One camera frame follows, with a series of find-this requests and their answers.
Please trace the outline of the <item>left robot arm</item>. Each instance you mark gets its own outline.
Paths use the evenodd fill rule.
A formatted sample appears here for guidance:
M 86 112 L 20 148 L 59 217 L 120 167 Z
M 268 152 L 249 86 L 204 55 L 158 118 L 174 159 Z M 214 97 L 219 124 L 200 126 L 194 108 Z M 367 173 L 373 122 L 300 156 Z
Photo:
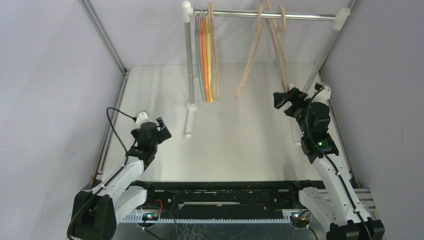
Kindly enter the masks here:
M 161 117 L 151 120 L 145 111 L 135 118 L 134 142 L 115 172 L 90 190 L 81 190 L 73 202 L 66 236 L 69 240 L 111 240 L 117 226 L 136 207 L 153 207 L 157 196 L 135 182 L 150 166 L 158 146 L 172 134 Z

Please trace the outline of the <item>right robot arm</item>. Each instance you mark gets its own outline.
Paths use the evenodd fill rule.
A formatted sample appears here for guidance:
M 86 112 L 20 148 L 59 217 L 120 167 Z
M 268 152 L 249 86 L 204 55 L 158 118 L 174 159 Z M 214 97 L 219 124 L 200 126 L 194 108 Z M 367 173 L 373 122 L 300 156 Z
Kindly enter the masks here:
M 313 186 L 298 188 L 289 194 L 289 203 L 306 210 L 325 229 L 327 240 L 381 240 L 385 227 L 381 220 L 373 219 L 361 203 L 351 184 L 349 171 L 343 166 L 340 152 L 329 131 L 330 107 L 317 96 L 325 91 L 319 85 L 309 96 L 294 87 L 287 92 L 273 93 L 273 106 L 282 108 L 286 116 L 295 119 L 301 132 L 302 152 L 317 171 L 330 197 L 327 201 Z

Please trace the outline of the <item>yellow wire hanger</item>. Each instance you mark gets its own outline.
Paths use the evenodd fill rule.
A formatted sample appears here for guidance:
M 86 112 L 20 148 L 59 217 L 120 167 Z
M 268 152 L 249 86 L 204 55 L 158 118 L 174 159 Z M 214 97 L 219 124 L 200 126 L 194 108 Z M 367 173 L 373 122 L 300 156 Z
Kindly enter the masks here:
M 211 40 L 210 40 L 210 31 L 209 31 L 209 20 L 206 17 L 204 19 L 204 34 L 205 34 L 205 50 L 206 50 L 206 60 L 207 60 L 207 84 L 208 84 L 208 96 L 209 102 L 213 102 L 213 90 L 212 90 L 212 61 L 211 61 Z

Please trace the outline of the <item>green wire hanger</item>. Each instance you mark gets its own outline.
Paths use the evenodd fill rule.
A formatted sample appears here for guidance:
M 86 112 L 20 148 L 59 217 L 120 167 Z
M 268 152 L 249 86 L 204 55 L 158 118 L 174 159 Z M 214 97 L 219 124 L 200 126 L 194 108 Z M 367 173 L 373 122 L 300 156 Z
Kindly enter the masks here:
M 196 54 L 196 67 L 197 67 L 197 74 L 198 74 L 198 82 L 199 82 L 202 101 L 206 102 L 207 99 L 206 99 L 205 89 L 204 89 L 202 62 L 201 62 L 201 55 L 200 55 L 199 17 L 195 16 L 194 19 L 195 19 L 195 23 L 194 23 L 195 54 Z

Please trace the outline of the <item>pink wire hanger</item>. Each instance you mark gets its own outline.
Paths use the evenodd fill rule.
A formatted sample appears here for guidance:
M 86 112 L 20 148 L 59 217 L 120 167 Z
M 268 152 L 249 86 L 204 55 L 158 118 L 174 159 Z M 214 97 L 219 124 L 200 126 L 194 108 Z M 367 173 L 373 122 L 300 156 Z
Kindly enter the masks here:
M 198 46 L 199 46 L 199 58 L 200 58 L 200 69 L 202 76 L 202 86 L 203 86 L 203 94 L 205 97 L 205 101 L 208 102 L 208 94 L 207 94 L 207 84 L 206 84 L 206 74 L 205 74 L 205 64 L 204 64 L 204 56 L 203 56 L 203 39 L 202 39 L 202 17 L 197 16 L 197 28 L 198 28 Z

